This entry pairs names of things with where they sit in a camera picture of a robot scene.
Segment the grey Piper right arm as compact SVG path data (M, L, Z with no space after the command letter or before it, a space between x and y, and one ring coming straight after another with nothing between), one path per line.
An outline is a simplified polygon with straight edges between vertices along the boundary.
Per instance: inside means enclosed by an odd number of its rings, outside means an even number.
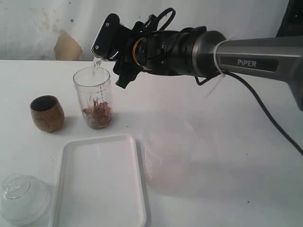
M154 75L212 78L233 72L287 83L303 106L303 38L301 36L228 40L205 26L171 31L151 15L133 28L119 16L105 19L92 45L97 58L114 61L116 84L125 88L144 71Z

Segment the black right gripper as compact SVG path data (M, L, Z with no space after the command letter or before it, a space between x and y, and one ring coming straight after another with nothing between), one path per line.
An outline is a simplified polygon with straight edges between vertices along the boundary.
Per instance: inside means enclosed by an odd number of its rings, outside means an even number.
M91 52L103 57L110 49L118 50L121 28L119 16L109 14L99 29ZM205 26L187 27L181 31L150 32L136 38L127 45L126 52L113 67L113 72L118 75L116 85L125 89L140 72L196 76L192 51L197 38L205 32Z

